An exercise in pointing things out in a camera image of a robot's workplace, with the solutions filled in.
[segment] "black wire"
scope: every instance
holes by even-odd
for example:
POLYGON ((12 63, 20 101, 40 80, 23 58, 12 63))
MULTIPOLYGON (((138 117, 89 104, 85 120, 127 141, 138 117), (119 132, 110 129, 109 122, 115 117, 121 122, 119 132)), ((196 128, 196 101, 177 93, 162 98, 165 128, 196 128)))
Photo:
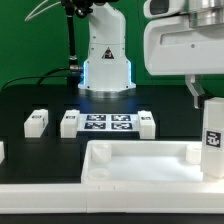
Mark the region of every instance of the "black wire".
POLYGON ((139 25, 139 29, 140 29, 140 32, 141 32, 141 35, 142 35, 142 38, 143 38, 143 28, 142 28, 142 25, 141 25, 141 21, 140 21, 140 2, 139 0, 136 0, 136 10, 137 10, 137 17, 138 17, 138 25, 139 25))
POLYGON ((67 77, 67 75, 47 76, 47 77, 46 76, 27 76, 27 77, 20 77, 20 78, 12 79, 12 80, 6 82, 2 86, 1 91, 3 91, 6 88, 6 86, 8 86, 10 83, 16 82, 16 81, 19 81, 19 80, 24 80, 24 79, 39 79, 39 78, 44 78, 44 79, 46 79, 46 78, 65 78, 65 77, 67 77))
POLYGON ((37 85, 40 85, 44 81, 44 79, 46 77, 48 77, 48 76, 50 76, 50 75, 52 75, 54 73, 61 72, 61 71, 68 71, 68 70, 70 70, 70 69, 69 68, 56 68, 56 69, 53 69, 53 70, 47 72, 46 74, 44 74, 42 77, 40 76, 40 80, 37 82, 37 85))

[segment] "qr code tag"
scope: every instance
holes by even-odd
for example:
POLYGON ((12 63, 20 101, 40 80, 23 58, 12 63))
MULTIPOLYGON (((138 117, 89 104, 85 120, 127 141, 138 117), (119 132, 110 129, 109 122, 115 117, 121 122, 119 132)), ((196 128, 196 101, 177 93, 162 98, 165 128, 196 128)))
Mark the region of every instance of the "qr code tag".
POLYGON ((206 130, 204 136, 204 145, 207 147, 213 147, 218 150, 224 150, 222 144, 222 132, 206 130))
POLYGON ((75 119, 75 116, 66 116, 66 119, 75 119))
POLYGON ((40 119, 42 117, 42 115, 33 115, 32 118, 33 119, 40 119))
POLYGON ((143 120, 143 121, 151 121, 152 118, 151 118, 151 117, 142 117, 142 120, 143 120))
POLYGON ((106 129, 106 123, 97 123, 97 122, 87 122, 85 124, 85 129, 87 130, 103 130, 106 129))
POLYGON ((106 115, 87 115, 87 121, 106 121, 106 115))
POLYGON ((132 124, 131 123, 112 123, 112 129, 113 130, 132 130, 132 124))
POLYGON ((131 121, 130 115, 111 115, 112 121, 131 121))

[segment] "white platform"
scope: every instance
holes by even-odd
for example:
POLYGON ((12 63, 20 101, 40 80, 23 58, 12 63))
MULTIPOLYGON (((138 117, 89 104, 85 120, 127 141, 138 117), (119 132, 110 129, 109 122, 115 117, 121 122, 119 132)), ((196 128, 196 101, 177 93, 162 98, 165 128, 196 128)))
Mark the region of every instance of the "white platform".
POLYGON ((78 131, 137 132, 139 131, 138 116, 136 114, 80 114, 78 131))
POLYGON ((224 181, 186 162, 192 144, 91 141, 81 184, 0 185, 0 213, 224 213, 224 181))

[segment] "black table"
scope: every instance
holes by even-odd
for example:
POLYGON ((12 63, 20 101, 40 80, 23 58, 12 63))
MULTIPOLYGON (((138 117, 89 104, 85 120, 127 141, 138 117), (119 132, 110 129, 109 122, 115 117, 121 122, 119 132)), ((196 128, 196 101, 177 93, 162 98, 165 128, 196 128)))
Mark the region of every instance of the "black table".
MULTIPOLYGON (((96 99, 79 96, 66 86, 18 85, 0 93, 0 141, 6 159, 0 165, 1 184, 80 183, 85 149, 90 140, 139 140, 137 132, 79 132, 60 138, 66 110, 80 113, 136 114, 151 111, 156 140, 201 140, 203 111, 193 107, 185 86, 138 86, 134 96, 96 99), (40 139, 25 139, 23 124, 35 109, 49 111, 40 139)), ((0 223, 223 223, 222 215, 177 214, 54 214, 1 215, 0 223)))

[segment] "black cable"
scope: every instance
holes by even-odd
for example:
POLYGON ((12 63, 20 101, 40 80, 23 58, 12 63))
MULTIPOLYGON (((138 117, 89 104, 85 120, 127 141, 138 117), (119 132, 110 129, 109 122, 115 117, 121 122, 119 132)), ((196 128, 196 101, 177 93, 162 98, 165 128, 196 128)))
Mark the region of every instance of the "black cable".
POLYGON ((37 82, 37 85, 40 85, 45 78, 47 78, 48 76, 54 74, 54 73, 57 73, 57 72, 61 72, 61 71, 68 71, 70 70, 69 68, 56 68, 56 69, 53 69, 49 72, 47 72, 46 74, 44 74, 42 77, 40 76, 40 80, 37 82))
POLYGON ((12 80, 6 82, 2 86, 1 91, 3 91, 6 88, 6 86, 8 86, 10 83, 16 82, 16 81, 19 81, 19 80, 24 80, 24 79, 39 79, 39 78, 44 78, 44 79, 46 79, 46 78, 65 78, 65 77, 67 77, 67 75, 48 76, 48 77, 45 77, 45 76, 27 76, 27 77, 20 77, 20 78, 12 79, 12 80))
POLYGON ((74 22, 73 22, 73 17, 72 16, 67 16, 67 24, 68 24, 68 40, 69 40, 70 56, 71 57, 75 57, 76 56, 76 49, 75 49, 75 29, 74 29, 74 22))
POLYGON ((139 25, 139 29, 140 29, 140 32, 141 32, 141 35, 143 38, 143 28, 142 28, 141 21, 140 21, 140 2, 139 2, 139 0, 136 0, 136 6, 137 6, 136 10, 137 10, 138 25, 139 25))

